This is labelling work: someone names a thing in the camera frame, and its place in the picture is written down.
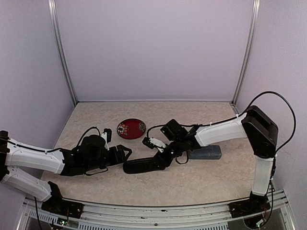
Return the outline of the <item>black hard glasses case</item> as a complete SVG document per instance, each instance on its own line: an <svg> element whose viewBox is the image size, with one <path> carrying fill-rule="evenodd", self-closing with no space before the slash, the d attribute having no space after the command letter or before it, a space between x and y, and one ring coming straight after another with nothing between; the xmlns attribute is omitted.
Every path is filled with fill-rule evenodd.
<svg viewBox="0 0 307 230"><path fill-rule="evenodd" d="M142 158L123 163L123 171L127 174L148 173L164 170L166 167L156 158Z"/></svg>

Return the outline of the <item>grey green glasses case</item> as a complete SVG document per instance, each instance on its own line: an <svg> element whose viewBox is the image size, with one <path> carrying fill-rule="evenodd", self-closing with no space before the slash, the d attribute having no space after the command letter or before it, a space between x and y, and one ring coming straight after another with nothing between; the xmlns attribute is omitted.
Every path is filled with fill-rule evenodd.
<svg viewBox="0 0 307 230"><path fill-rule="evenodd" d="M188 151L188 157L192 160L219 160L222 151L219 145L209 145Z"/></svg>

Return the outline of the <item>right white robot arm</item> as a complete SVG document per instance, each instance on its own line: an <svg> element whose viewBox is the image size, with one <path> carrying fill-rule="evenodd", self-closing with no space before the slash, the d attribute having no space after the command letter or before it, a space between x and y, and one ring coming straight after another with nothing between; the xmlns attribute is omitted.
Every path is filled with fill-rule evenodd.
<svg viewBox="0 0 307 230"><path fill-rule="evenodd" d="M195 125L190 131L176 120L171 120L161 131L170 140L169 144L155 138L150 138L149 142L159 150L159 159L165 168L185 151L232 139L248 139L255 155L256 168L251 190L253 196L247 199L245 208L248 212L255 213L264 205L263 196L268 191L276 155L278 127L257 106L253 105L243 114L223 122Z"/></svg>

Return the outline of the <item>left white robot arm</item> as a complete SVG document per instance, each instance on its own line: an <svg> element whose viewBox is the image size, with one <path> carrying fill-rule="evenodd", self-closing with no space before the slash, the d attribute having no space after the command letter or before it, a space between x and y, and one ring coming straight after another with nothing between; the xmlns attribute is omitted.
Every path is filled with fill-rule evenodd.
<svg viewBox="0 0 307 230"><path fill-rule="evenodd" d="M17 142L8 132L0 132L0 181L46 202L57 213L67 209L58 186L42 181L21 167L49 171L61 176L92 176L107 171L109 166L126 162L132 150L117 145L110 147L109 130L101 135L83 137L72 149L43 149Z"/></svg>

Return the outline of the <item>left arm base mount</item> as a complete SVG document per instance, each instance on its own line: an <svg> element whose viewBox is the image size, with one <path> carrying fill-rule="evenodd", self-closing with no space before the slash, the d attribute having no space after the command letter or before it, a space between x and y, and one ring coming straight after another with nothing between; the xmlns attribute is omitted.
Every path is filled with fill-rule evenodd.
<svg viewBox="0 0 307 230"><path fill-rule="evenodd" d="M48 185L51 189L51 197L42 203L41 209L50 213L80 219L84 205L63 199L59 187L55 183L49 181Z"/></svg>

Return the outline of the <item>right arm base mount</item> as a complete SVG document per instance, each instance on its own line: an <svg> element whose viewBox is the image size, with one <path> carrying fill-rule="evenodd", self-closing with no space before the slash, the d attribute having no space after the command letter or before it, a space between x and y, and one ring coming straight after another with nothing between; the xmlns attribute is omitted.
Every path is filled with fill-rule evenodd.
<svg viewBox="0 0 307 230"><path fill-rule="evenodd" d="M228 206L232 218L252 215L271 208L267 195L259 196L252 192L248 199L232 202Z"/></svg>

